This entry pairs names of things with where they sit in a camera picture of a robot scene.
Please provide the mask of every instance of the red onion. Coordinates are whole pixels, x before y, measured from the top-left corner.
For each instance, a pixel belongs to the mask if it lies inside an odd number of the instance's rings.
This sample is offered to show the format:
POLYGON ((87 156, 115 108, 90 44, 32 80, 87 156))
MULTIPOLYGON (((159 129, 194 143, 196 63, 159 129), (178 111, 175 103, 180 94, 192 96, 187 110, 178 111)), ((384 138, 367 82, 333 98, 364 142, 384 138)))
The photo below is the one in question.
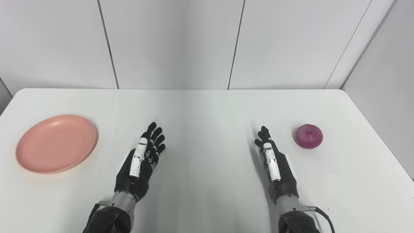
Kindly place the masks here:
POLYGON ((313 149, 322 143, 322 131, 315 125, 304 124, 296 130, 296 143, 306 149, 313 149))

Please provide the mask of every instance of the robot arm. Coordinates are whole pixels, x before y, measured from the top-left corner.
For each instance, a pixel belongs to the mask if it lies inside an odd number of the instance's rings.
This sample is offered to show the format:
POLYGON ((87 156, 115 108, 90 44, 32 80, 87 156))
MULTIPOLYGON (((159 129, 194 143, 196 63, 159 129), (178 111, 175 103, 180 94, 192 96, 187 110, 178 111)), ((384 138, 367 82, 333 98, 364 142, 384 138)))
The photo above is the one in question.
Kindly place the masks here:
POLYGON ((302 211, 296 179, 286 156, 279 152, 269 130, 262 126, 255 144, 264 155, 264 167, 269 177, 269 195, 280 213, 280 233, 319 233, 314 219, 302 211))
POLYGON ((95 204, 83 233, 129 233, 133 225, 133 212, 148 191, 148 181, 165 149, 162 128, 152 122, 140 138, 138 146, 128 154, 118 175, 114 195, 109 202, 95 204))

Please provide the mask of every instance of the pink plate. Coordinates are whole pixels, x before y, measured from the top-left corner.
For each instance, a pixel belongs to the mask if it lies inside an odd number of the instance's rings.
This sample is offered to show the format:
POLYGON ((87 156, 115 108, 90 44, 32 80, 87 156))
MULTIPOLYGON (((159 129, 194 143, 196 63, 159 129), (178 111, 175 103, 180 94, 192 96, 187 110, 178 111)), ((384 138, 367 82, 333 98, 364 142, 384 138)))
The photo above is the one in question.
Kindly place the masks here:
POLYGON ((16 159, 31 172, 60 172, 82 162, 95 142, 96 129, 88 119, 77 115, 54 116, 23 135, 16 147, 16 159))

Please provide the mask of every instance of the black cable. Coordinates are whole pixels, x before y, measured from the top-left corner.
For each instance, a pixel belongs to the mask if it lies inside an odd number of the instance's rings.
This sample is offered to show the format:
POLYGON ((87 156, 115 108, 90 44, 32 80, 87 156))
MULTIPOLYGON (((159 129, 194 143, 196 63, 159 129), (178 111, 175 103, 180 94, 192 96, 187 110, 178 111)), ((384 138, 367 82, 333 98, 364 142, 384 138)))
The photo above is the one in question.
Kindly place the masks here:
POLYGON ((324 217, 324 218, 328 221, 329 226, 331 227, 331 231, 332 231, 332 233, 335 233, 334 225, 332 224, 332 221, 331 221, 331 219, 329 218, 329 216, 328 216, 325 212, 323 212, 320 208, 318 208, 318 207, 316 207, 314 211, 315 211, 316 213, 318 213, 318 214, 322 215, 322 216, 323 216, 323 217, 324 217))

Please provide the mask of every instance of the white wall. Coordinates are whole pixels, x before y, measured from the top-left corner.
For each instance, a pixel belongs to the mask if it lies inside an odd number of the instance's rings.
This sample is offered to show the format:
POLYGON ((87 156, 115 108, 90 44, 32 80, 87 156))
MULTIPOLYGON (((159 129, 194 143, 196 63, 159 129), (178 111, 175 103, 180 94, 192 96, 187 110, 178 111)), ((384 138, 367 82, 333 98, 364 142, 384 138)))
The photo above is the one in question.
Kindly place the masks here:
POLYGON ((116 88, 96 0, 0 1, 0 77, 25 87, 116 88))
POLYGON ((396 2, 344 86, 344 90, 412 178, 413 12, 414 1, 396 2))
POLYGON ((227 89, 243 0, 101 0, 120 88, 227 89))
POLYGON ((116 88, 113 64, 120 88, 339 88, 391 2, 2 0, 0 76, 11 94, 116 88))
POLYGON ((11 99, 12 99, 12 96, 9 94, 6 87, 0 81, 0 114, 3 112, 3 110, 9 104, 11 99))
MULTIPOLYGON (((371 2, 246 1, 230 88, 324 88, 337 66, 355 64, 392 0, 371 2)), ((348 73, 335 72, 329 88, 348 73)))

